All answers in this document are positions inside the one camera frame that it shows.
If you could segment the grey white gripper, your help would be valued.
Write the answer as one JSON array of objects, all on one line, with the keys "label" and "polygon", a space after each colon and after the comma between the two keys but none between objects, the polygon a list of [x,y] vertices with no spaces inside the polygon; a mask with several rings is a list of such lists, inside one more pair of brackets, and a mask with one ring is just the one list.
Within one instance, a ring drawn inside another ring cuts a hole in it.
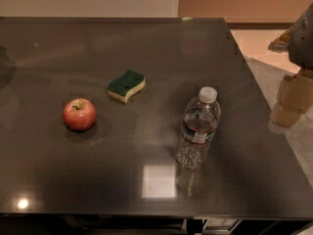
[{"label": "grey white gripper", "polygon": [[313,106],[313,3],[294,23],[289,59],[304,69],[285,75],[268,123],[269,130],[281,134],[291,129]]}]

